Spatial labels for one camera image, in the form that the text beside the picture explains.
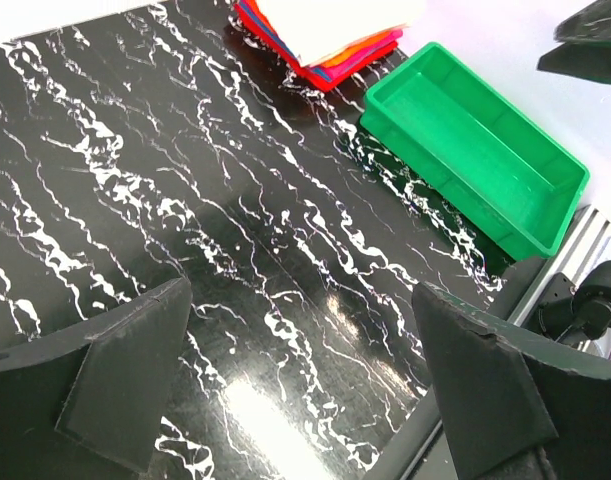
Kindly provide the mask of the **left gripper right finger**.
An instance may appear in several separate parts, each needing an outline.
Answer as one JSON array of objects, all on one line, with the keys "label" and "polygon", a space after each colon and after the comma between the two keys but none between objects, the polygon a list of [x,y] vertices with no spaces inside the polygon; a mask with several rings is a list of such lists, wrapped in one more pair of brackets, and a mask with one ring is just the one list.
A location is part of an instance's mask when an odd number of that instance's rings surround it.
[{"label": "left gripper right finger", "polygon": [[432,284],[412,305],[459,478],[611,479],[610,360]]}]

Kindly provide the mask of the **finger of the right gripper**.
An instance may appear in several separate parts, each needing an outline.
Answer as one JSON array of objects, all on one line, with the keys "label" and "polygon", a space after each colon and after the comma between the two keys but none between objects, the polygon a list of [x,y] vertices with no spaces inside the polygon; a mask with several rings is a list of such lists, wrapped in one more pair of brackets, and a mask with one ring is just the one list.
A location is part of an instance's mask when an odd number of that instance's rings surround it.
[{"label": "finger of the right gripper", "polygon": [[541,56],[537,69],[611,85],[611,47],[563,44]]},{"label": "finger of the right gripper", "polygon": [[611,0],[595,1],[561,22],[554,39],[562,43],[611,46]]}]

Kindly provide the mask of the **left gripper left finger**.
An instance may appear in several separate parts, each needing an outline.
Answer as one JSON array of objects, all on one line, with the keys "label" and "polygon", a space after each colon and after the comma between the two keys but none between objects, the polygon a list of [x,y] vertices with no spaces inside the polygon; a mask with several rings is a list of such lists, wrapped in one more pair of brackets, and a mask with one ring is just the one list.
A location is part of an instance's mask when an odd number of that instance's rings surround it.
[{"label": "left gripper left finger", "polygon": [[0,479],[137,479],[148,471],[192,288],[0,350]]}]

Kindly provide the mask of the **white t shirt red print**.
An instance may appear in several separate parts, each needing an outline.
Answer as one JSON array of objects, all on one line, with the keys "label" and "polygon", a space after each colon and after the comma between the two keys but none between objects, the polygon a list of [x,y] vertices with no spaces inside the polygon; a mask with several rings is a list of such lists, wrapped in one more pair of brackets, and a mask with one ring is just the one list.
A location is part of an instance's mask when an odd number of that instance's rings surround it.
[{"label": "white t shirt red print", "polygon": [[409,26],[421,0],[259,0],[257,6],[301,66],[322,63],[346,47]]}]

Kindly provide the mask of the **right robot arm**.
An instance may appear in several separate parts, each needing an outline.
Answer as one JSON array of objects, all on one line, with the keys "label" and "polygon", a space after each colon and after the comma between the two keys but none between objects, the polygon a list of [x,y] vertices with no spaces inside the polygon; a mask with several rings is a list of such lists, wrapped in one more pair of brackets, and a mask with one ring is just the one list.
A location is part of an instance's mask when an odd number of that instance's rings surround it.
[{"label": "right robot arm", "polygon": [[[611,1],[595,1],[555,30],[559,45],[541,56],[540,71],[611,85]],[[571,346],[611,329],[611,259],[575,284],[559,271],[543,286],[524,327]]]}]

